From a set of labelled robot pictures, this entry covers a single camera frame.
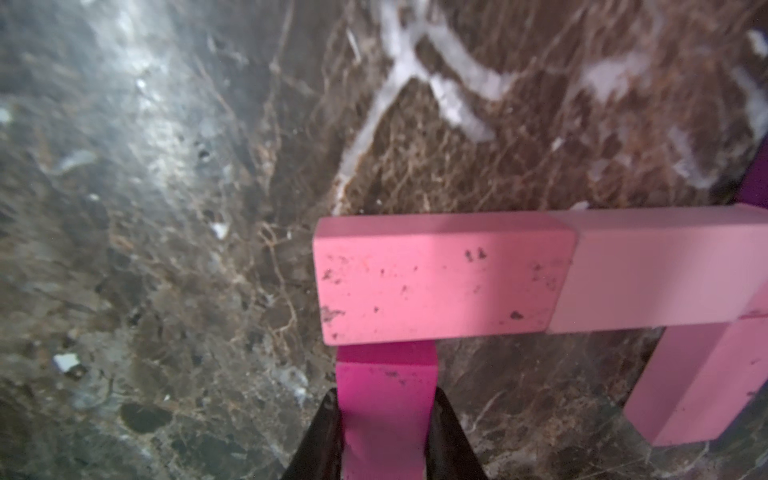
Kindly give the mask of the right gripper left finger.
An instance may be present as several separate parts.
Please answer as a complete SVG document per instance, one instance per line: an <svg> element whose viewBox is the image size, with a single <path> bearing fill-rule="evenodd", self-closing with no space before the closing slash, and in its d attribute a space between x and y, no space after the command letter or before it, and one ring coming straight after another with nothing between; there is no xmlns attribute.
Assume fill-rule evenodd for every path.
<svg viewBox="0 0 768 480"><path fill-rule="evenodd" d="M322 399L281 480L340 480L343 429L337 389Z"/></svg>

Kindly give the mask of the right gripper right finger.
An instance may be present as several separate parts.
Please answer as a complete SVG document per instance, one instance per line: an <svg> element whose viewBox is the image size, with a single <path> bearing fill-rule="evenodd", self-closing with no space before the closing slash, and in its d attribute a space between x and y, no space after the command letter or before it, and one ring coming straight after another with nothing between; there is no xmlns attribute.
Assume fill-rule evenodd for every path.
<svg viewBox="0 0 768 480"><path fill-rule="evenodd" d="M429 480L487 480L445 392L437 388L426 448Z"/></svg>

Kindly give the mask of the magenta block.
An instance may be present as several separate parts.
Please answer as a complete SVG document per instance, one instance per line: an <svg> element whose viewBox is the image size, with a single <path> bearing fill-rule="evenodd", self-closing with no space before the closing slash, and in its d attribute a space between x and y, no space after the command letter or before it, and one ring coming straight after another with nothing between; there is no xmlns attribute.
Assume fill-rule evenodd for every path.
<svg viewBox="0 0 768 480"><path fill-rule="evenodd" d="M343 479L421 479L438 379L433 341L340 346Z"/></svg>

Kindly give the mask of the pink block horizontal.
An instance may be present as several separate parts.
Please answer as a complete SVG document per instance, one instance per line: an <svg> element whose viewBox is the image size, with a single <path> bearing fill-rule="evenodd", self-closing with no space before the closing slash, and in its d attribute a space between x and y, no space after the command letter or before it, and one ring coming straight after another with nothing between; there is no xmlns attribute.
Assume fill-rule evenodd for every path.
<svg viewBox="0 0 768 480"><path fill-rule="evenodd" d="M542 332L576 245L537 212L323 218L312 250L324 341Z"/></svg>

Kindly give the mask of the light pink block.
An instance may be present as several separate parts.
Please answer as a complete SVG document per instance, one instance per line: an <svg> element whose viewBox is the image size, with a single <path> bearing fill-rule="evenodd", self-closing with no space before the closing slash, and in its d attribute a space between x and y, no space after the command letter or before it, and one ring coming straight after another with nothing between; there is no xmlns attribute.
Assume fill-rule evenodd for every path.
<svg viewBox="0 0 768 480"><path fill-rule="evenodd" d="M732 322L767 312L767 212L556 211L577 246L553 334Z"/></svg>

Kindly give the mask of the dark purple block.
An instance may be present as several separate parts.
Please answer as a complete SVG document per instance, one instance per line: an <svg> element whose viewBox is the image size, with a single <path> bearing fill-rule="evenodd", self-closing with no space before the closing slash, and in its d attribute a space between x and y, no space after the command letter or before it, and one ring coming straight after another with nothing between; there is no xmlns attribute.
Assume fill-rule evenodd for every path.
<svg viewBox="0 0 768 480"><path fill-rule="evenodd" d="M768 209L768 138L760 144L755 158L746 170L739 190L734 197L736 203Z"/></svg>

